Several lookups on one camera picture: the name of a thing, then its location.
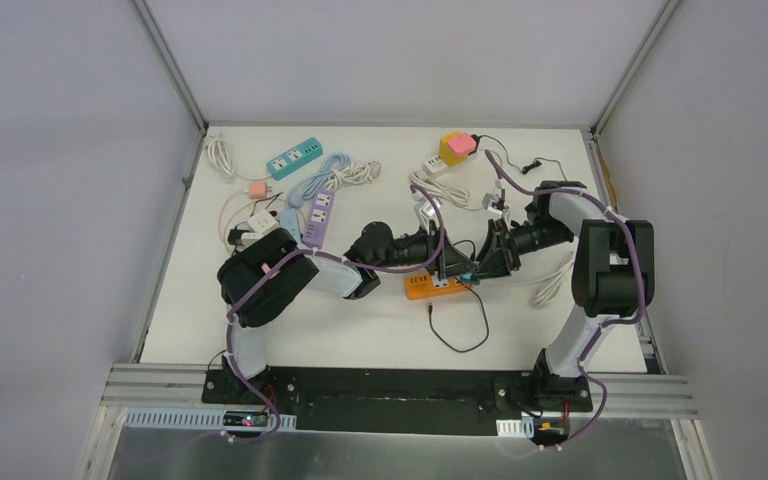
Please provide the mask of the teal plug adapter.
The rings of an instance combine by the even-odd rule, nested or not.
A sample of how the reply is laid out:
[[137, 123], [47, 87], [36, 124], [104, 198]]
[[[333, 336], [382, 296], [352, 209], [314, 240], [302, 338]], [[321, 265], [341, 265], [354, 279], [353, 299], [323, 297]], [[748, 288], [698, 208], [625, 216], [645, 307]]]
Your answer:
[[459, 282], [465, 286], [473, 287], [479, 285], [481, 280], [474, 272], [467, 272], [459, 276]]

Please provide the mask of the orange power strip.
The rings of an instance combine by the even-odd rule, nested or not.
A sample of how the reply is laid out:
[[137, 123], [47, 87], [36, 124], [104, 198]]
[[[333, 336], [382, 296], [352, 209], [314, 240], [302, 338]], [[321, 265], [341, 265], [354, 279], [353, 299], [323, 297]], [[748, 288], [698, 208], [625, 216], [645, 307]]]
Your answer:
[[405, 296], [410, 301], [429, 300], [441, 296], [466, 293], [469, 288], [455, 278], [439, 279], [430, 273], [408, 275], [403, 282]]

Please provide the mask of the purple power strip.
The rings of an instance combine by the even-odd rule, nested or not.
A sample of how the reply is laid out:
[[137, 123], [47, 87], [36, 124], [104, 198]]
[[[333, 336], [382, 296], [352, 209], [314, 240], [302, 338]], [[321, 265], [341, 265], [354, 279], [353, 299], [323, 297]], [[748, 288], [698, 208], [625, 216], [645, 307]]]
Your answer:
[[321, 188], [314, 194], [306, 228], [301, 237], [301, 242], [307, 247], [323, 247], [334, 201], [334, 190]]

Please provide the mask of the white cube socket adapter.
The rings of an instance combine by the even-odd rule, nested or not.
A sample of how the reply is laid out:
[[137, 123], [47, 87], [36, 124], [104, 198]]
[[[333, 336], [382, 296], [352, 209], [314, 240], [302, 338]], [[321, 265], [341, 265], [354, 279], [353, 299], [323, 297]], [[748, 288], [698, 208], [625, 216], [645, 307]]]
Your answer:
[[260, 211], [251, 215], [247, 220], [247, 232], [245, 235], [249, 239], [260, 239], [266, 234], [278, 229], [280, 227], [279, 221], [268, 210]]

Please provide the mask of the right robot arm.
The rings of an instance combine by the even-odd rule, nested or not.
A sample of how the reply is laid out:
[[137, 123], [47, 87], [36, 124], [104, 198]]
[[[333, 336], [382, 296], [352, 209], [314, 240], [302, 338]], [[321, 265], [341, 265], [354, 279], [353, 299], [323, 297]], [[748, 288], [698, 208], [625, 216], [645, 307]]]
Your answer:
[[574, 306], [555, 340], [525, 379], [529, 402], [543, 410], [585, 395], [582, 373], [607, 333], [639, 321], [655, 290], [654, 227], [612, 212], [585, 185], [544, 181], [524, 224], [491, 219], [476, 260], [478, 278], [508, 276], [521, 256], [576, 242], [570, 278]]

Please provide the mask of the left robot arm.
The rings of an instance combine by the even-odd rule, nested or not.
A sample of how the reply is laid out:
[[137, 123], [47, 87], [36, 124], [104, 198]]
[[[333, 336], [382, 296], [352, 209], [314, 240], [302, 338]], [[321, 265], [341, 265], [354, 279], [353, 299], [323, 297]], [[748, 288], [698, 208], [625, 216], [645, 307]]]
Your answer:
[[477, 270], [476, 257], [455, 248], [434, 220], [401, 237], [388, 224], [371, 222], [340, 256], [301, 244], [283, 228], [273, 230], [235, 251], [217, 273], [221, 297], [229, 308], [222, 361], [231, 372], [226, 389], [246, 405], [263, 396], [261, 373], [267, 362], [260, 330], [305, 289], [359, 300], [380, 286], [383, 273], [426, 271], [441, 279], [473, 280]]

